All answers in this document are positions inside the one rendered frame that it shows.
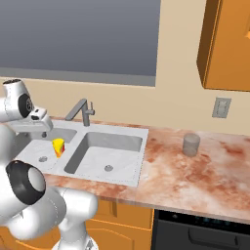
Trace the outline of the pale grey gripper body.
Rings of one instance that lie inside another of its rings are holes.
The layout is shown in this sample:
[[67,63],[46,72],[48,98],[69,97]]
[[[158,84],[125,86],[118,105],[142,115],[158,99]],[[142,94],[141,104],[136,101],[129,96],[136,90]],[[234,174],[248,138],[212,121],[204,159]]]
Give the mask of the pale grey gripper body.
[[8,125],[18,133],[50,132],[53,129],[53,122],[49,116],[40,120],[17,120],[8,122]]

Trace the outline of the grey sink tap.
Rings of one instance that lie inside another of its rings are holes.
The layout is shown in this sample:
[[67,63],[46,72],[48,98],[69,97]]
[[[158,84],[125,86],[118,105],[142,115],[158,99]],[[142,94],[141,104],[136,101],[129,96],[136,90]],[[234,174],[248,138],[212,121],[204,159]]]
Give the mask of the grey sink tap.
[[65,117],[66,121],[71,121],[78,113],[82,114],[82,122],[85,127],[90,126],[90,115],[94,115],[94,108],[88,108],[88,104],[93,104],[92,102],[87,102],[86,99],[81,99],[74,108],[69,112],[69,114]]

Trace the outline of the white double basin sink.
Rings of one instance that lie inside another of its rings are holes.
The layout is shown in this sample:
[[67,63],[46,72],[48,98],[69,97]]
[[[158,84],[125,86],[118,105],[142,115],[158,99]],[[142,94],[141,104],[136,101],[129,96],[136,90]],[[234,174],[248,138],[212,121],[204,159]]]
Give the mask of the white double basin sink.
[[[136,187],[145,156],[147,129],[55,120],[54,129],[20,134],[17,160],[45,174]],[[64,139],[56,157],[52,141]]]

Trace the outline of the grey window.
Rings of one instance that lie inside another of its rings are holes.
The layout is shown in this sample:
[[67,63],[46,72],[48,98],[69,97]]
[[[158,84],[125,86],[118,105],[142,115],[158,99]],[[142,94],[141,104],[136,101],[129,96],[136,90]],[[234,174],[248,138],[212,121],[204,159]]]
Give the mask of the grey window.
[[155,85],[160,0],[0,0],[0,76]]

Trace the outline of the orange drawer front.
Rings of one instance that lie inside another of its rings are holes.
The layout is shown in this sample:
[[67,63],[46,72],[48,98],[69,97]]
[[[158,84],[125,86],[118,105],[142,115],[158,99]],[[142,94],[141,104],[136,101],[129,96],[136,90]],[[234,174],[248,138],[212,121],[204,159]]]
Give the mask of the orange drawer front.
[[100,199],[98,212],[94,219],[141,229],[150,229],[153,222],[153,210]]

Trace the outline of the orange base cupboard door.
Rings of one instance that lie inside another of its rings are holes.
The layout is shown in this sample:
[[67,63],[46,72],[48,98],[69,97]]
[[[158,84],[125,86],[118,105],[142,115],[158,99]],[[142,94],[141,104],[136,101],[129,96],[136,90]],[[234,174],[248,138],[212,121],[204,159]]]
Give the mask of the orange base cupboard door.
[[[86,224],[89,235],[99,250],[150,250],[151,229],[121,226],[91,220]],[[17,240],[5,227],[0,228],[0,250],[52,250],[60,240],[58,228],[32,240]]]

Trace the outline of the black dishwasher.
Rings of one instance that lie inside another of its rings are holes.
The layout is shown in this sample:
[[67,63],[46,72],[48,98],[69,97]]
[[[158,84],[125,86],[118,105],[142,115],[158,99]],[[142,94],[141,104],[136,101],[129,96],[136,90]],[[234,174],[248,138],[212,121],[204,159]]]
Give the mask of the black dishwasher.
[[250,250],[250,225],[154,210],[151,250]]

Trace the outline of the grey wall socket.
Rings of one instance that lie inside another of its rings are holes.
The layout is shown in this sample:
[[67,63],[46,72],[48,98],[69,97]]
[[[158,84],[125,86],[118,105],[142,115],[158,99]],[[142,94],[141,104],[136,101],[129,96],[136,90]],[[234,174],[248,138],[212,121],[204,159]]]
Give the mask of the grey wall socket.
[[229,113],[231,98],[216,98],[212,116],[214,118],[226,118]]

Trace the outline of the orange wall cupboard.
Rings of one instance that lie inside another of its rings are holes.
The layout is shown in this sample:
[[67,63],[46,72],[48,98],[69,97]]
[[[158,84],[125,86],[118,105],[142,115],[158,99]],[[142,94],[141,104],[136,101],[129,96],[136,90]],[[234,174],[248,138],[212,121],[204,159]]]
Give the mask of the orange wall cupboard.
[[250,92],[250,0],[207,0],[197,55],[205,89]]

